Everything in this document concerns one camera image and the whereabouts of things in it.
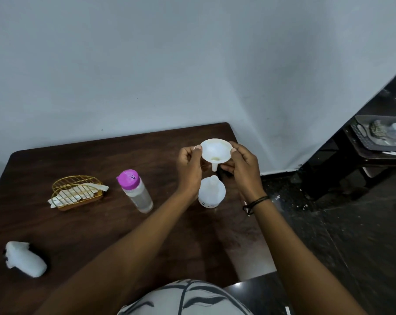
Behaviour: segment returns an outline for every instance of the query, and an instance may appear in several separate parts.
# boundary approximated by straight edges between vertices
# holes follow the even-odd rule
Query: black bracelet
[[[256,206],[258,203],[269,200],[269,196],[263,196],[262,198],[259,198],[258,200],[255,200],[248,205],[243,206],[243,211],[245,211],[248,214],[248,217],[250,217],[253,214],[253,207]]]

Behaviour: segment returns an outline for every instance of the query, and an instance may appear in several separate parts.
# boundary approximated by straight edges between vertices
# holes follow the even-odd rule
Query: tiled floor
[[[297,235],[369,314],[396,314],[396,175],[358,201],[329,207],[307,200],[295,176],[263,182]],[[227,290],[254,314],[286,314],[291,306],[276,272]]]

